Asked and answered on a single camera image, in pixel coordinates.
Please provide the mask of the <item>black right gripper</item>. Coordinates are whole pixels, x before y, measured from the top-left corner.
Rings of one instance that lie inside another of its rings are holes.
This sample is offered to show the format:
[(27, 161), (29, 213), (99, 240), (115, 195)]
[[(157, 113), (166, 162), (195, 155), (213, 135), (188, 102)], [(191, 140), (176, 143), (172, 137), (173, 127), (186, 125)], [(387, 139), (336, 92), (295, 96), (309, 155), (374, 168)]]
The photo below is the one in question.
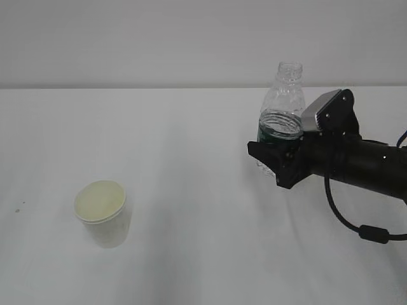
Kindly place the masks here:
[(291, 189), (309, 176), (321, 176), (321, 164), (315, 159), (317, 141), (317, 136), (283, 140), (278, 144), (250, 141), (247, 151), (275, 174), (279, 187)]

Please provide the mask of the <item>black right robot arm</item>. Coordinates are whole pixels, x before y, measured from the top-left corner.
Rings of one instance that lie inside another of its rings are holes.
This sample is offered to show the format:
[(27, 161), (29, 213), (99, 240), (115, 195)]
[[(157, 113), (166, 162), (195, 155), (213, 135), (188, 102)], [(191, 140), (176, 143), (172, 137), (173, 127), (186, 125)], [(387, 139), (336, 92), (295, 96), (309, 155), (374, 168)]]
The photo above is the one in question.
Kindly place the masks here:
[(303, 134), (278, 144), (249, 142), (277, 185), (291, 189), (311, 175), (406, 200), (406, 148), (364, 140), (349, 89), (322, 94), (301, 115)]

